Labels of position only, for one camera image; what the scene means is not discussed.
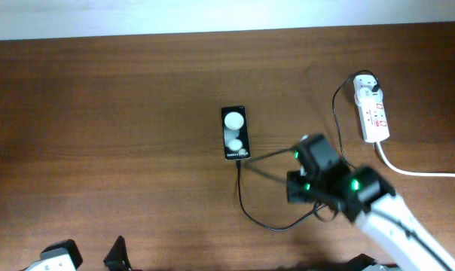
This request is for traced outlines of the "black smartphone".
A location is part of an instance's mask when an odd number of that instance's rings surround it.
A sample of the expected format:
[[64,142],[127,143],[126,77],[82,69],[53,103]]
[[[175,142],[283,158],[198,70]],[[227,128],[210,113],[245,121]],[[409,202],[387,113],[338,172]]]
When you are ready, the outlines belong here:
[[251,156],[246,108],[242,105],[223,107],[221,125],[226,160],[245,160]]

